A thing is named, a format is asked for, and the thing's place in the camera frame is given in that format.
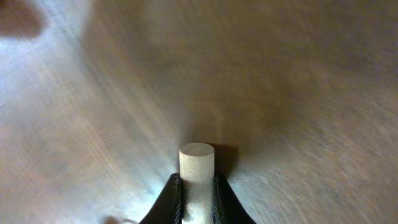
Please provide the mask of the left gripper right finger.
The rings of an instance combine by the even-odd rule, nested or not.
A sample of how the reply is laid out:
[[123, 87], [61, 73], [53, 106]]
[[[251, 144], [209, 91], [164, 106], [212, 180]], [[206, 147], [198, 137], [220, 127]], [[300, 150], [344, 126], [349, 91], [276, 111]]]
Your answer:
[[245, 211], [226, 178], [219, 174], [213, 179], [213, 223], [256, 223]]

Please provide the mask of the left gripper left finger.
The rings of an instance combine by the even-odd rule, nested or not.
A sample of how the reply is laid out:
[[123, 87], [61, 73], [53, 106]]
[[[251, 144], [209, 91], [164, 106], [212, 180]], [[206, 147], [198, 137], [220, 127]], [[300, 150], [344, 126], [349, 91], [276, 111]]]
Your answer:
[[173, 173], [139, 224], [181, 224], [182, 202], [182, 181], [179, 173]]

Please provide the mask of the wooden rattle drum toy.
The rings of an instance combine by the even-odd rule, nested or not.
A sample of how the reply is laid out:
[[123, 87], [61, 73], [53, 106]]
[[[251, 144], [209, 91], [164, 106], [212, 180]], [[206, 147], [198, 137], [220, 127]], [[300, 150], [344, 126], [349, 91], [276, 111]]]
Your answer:
[[202, 142], [182, 146], [179, 150], [179, 168], [183, 187], [182, 222], [212, 224], [215, 174], [213, 146]]

